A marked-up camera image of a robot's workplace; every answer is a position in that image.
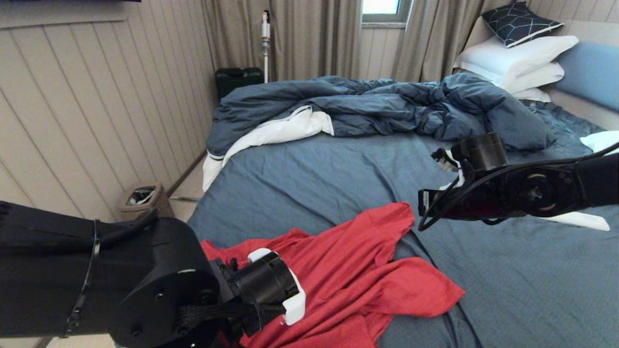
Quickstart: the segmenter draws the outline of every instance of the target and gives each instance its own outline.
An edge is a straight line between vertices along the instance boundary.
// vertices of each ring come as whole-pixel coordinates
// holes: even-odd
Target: paneled wall
[[[361,79],[389,79],[404,28],[361,29]]]
[[[122,22],[0,30],[0,200],[113,221],[138,181],[169,188],[216,107],[200,0]]]
[[[619,23],[618,0],[530,0],[535,14],[553,20]]]

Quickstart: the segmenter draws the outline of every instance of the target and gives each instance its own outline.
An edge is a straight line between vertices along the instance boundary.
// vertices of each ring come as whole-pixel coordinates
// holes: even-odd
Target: trash can
[[[123,221],[134,220],[151,207],[159,209],[160,217],[174,217],[163,185],[158,182],[139,183],[130,187],[118,203]]]

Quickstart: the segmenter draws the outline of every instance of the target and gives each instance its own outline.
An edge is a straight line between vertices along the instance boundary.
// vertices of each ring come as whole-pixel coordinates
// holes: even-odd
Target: headboard
[[[490,31],[483,19],[479,17],[473,26],[465,48],[482,43],[491,38],[492,35],[492,31]],[[578,37],[580,42],[619,46],[619,24],[616,23],[569,20],[565,21],[565,25],[559,30],[554,31],[552,35],[574,35]],[[619,65],[619,61],[609,61],[608,64]],[[569,74],[569,69],[566,69],[565,74],[566,76]],[[619,112],[585,98],[562,92],[551,86],[545,86],[541,89],[550,94],[550,98],[554,103],[562,106],[574,115],[587,119],[608,130],[619,130]]]

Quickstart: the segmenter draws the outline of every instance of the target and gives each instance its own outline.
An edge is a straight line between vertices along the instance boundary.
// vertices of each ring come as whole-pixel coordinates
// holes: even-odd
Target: red cloth
[[[286,235],[247,240],[209,259],[239,260],[258,248],[278,252],[306,292],[305,317],[292,326],[274,320],[241,344],[259,347],[376,347],[394,315],[432,317],[448,311],[464,291],[421,258],[393,261],[396,242],[415,218],[407,203],[362,212],[354,220],[310,236],[293,228]]]

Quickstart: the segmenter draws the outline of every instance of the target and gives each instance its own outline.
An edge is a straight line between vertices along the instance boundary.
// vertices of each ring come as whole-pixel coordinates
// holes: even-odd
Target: beige curtain
[[[392,77],[437,81],[451,74],[475,20],[510,0],[413,0]]]
[[[271,11],[270,80],[357,78],[361,0],[204,0],[215,68],[264,64],[261,20]]]

